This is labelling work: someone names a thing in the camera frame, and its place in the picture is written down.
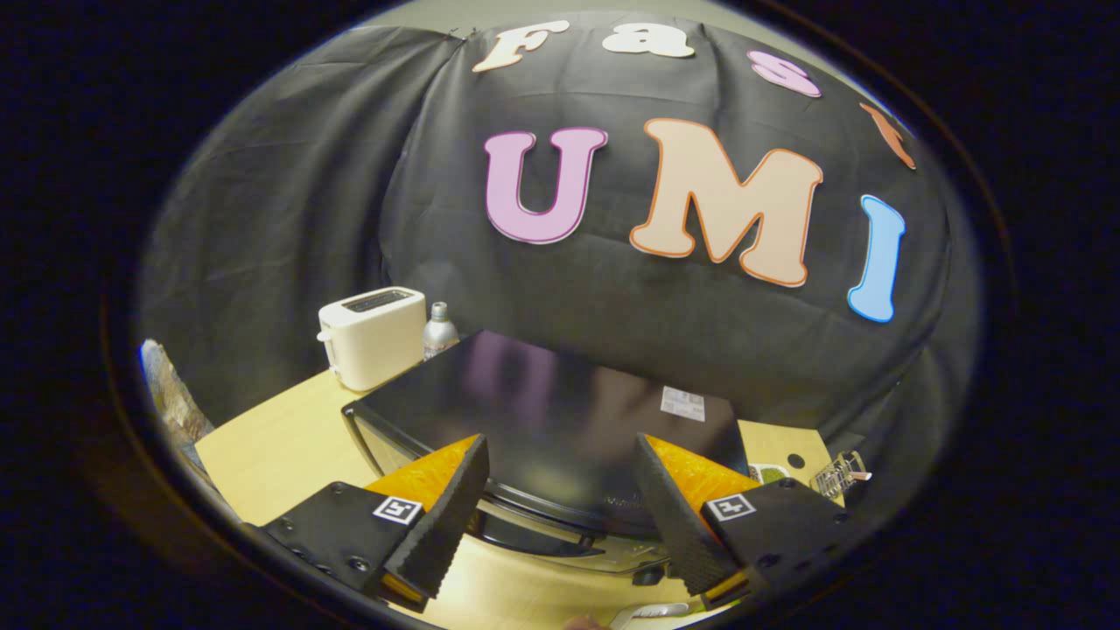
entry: black fabric backdrop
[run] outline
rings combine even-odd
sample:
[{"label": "black fabric backdrop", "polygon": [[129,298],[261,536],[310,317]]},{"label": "black fabric backdrop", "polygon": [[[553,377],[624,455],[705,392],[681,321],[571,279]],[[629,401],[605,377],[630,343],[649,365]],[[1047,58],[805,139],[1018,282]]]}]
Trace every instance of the black fabric backdrop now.
[{"label": "black fabric backdrop", "polygon": [[[164,343],[221,424],[326,368],[320,306],[386,285],[446,300],[460,332],[489,328],[676,387],[726,397],[740,418],[821,429],[877,475],[876,520],[913,494],[952,429],[971,374],[982,291],[969,209],[903,127],[911,172],[857,92],[808,62],[737,34],[633,12],[542,16],[568,31],[486,73],[507,25],[466,40],[403,28],[352,29],[265,82],[213,132],[167,202],[139,285],[137,343]],[[688,34],[691,58],[616,54],[617,24]],[[790,59],[809,99],[750,68],[748,50]],[[657,172],[651,118],[712,128],[740,177],[773,148],[819,164],[804,253],[785,288],[711,262],[638,252]],[[521,197],[544,210],[558,151],[548,137],[596,127],[579,228],[563,241],[507,239],[486,219],[487,138],[530,131]],[[886,324],[847,293],[867,254],[859,197],[906,220]],[[702,234],[694,213],[687,230]]]}]

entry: letter i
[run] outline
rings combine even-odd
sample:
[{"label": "letter i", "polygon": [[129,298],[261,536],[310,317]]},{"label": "letter i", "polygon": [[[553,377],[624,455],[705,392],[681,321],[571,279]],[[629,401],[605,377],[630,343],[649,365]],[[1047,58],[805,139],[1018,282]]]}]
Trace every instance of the letter i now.
[{"label": "letter i", "polygon": [[848,291],[848,305],[868,319],[889,322],[895,314],[890,294],[898,268],[898,242],[906,232],[906,221],[878,197],[864,195],[859,202],[870,222],[867,261],[864,278]]}]

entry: white toaster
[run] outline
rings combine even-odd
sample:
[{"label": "white toaster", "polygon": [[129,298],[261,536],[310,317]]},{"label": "white toaster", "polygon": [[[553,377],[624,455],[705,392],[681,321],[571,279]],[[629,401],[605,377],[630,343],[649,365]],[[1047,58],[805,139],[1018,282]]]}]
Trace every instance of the white toaster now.
[{"label": "white toaster", "polygon": [[426,315],[422,293],[388,287],[320,308],[316,339],[339,382],[365,391],[423,360]]}]

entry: spray can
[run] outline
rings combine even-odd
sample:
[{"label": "spray can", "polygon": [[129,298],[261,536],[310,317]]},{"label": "spray can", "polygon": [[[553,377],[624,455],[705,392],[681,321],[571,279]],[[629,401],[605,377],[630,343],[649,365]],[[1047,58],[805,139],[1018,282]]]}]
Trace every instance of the spray can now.
[{"label": "spray can", "polygon": [[432,304],[431,319],[423,327],[423,360],[427,361],[457,343],[459,331],[447,316],[447,303]]}]

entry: wooden table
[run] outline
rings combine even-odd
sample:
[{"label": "wooden table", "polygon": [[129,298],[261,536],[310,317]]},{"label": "wooden table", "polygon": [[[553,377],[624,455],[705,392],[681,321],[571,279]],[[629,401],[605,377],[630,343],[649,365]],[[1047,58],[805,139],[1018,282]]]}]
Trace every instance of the wooden table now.
[{"label": "wooden table", "polygon": [[[377,479],[361,437],[340,413],[362,396],[330,372],[319,373],[215,429],[197,443],[198,455],[237,516],[264,525],[333,481],[365,487]],[[804,483],[829,462],[815,430],[744,420],[739,429],[750,462],[784,465]],[[802,469],[786,463],[791,453],[804,460]],[[628,577],[548,563],[464,536],[438,599],[423,614],[392,608],[452,630],[560,630],[582,614],[606,626],[633,604],[698,601],[680,580],[633,586]],[[627,628],[676,628],[719,612],[634,621]]]}]

